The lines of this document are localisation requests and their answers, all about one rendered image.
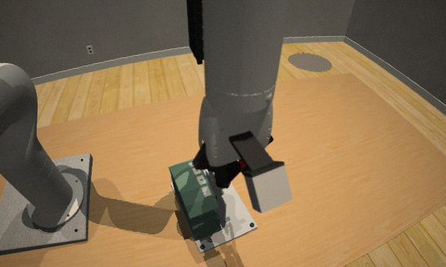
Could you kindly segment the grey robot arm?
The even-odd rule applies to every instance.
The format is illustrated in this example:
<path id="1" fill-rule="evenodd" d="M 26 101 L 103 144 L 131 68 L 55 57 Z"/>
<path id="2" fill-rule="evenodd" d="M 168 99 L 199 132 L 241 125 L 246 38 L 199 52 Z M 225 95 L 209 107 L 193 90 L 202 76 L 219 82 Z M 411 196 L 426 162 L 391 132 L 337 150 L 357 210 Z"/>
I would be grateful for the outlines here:
<path id="1" fill-rule="evenodd" d="M 205 95 L 214 106 L 250 113 L 273 101 L 289 1 L 202 0 Z M 19 66 L 0 63 L 0 174 L 29 201 L 33 222 L 55 228 L 78 213 L 84 188 L 46 153 L 37 119 L 33 81 Z M 254 210 L 293 200 L 284 161 L 274 161 L 250 131 L 228 140 L 248 169 Z"/>

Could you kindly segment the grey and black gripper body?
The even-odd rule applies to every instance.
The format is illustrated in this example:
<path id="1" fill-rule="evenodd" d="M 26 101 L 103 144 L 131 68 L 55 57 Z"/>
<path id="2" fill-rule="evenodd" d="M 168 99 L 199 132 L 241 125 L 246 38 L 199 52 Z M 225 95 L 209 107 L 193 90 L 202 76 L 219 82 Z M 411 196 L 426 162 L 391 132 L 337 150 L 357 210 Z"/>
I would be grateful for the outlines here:
<path id="1" fill-rule="evenodd" d="M 222 110 L 203 97 L 200 107 L 198 141 L 206 145 L 209 165 L 218 167 L 240 160 L 229 137 L 250 131 L 266 148 L 273 126 L 273 102 L 260 111 L 235 113 Z"/>

